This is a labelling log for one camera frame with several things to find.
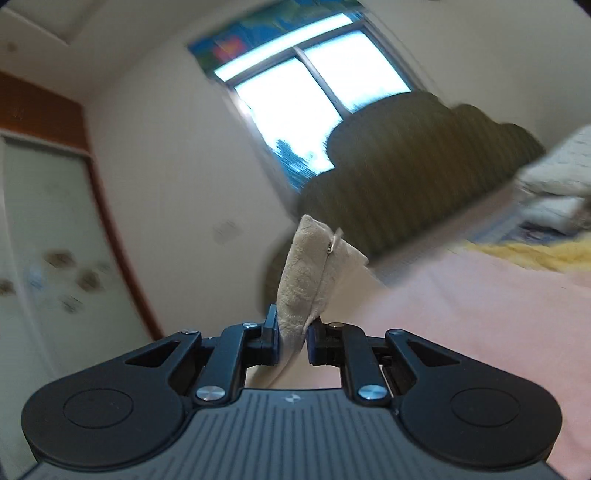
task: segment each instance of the beige cloth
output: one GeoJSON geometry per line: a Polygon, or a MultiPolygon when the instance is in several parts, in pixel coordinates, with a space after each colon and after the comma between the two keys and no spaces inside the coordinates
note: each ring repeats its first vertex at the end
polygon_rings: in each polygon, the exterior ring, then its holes
{"type": "Polygon", "coordinates": [[[268,388],[288,369],[306,340],[308,325],[318,318],[346,277],[367,257],[310,215],[301,218],[277,291],[280,359],[275,367],[252,367],[246,386],[268,388]]]}

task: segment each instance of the colorful curtain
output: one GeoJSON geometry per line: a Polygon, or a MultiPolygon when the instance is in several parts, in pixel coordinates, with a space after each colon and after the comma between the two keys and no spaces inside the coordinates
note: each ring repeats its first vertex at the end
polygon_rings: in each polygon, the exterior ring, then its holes
{"type": "Polygon", "coordinates": [[[363,7],[357,0],[282,0],[227,25],[188,46],[206,74],[225,63],[308,24],[363,7]]]}

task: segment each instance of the logo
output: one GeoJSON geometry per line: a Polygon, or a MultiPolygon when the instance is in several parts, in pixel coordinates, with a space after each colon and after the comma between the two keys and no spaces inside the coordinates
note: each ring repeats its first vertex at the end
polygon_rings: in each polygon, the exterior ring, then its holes
{"type": "Polygon", "coordinates": [[[294,404],[296,402],[299,402],[301,400],[301,397],[295,393],[292,393],[289,397],[285,397],[283,400],[288,401],[291,404],[294,404]]]}

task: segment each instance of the circular pad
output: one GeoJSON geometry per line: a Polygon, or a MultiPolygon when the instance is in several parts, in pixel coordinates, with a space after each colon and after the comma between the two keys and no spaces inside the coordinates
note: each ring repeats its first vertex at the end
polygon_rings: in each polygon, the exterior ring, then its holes
{"type": "Polygon", "coordinates": [[[472,388],[452,398],[457,418],[476,427],[500,427],[519,415],[519,402],[508,393],[493,388],[472,388]]]}
{"type": "Polygon", "coordinates": [[[103,429],[124,421],[134,409],[131,397],[110,388],[95,388],[70,397],[64,415],[86,429],[103,429]]]}

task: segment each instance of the wooden door frame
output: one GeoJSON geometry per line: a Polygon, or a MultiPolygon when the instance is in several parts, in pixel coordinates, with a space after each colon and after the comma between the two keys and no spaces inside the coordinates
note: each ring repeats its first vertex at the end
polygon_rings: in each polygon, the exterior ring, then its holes
{"type": "Polygon", "coordinates": [[[133,299],[135,308],[137,309],[140,318],[144,322],[146,330],[150,334],[153,340],[160,340],[164,337],[164,332],[154,316],[150,305],[148,304],[144,292],[139,286],[139,282],[130,266],[128,258],[122,246],[121,239],[115,223],[113,221],[111,212],[107,206],[105,200],[105,189],[100,179],[100,175],[96,166],[96,160],[91,152],[81,149],[70,147],[61,143],[47,141],[39,137],[32,135],[20,134],[11,130],[0,128],[0,138],[8,138],[29,142],[32,144],[40,145],[42,147],[50,147],[64,153],[78,155],[86,165],[87,175],[92,190],[92,196],[95,200],[97,212],[99,214],[100,222],[105,230],[105,235],[119,272],[124,279],[125,285],[133,299]]]}

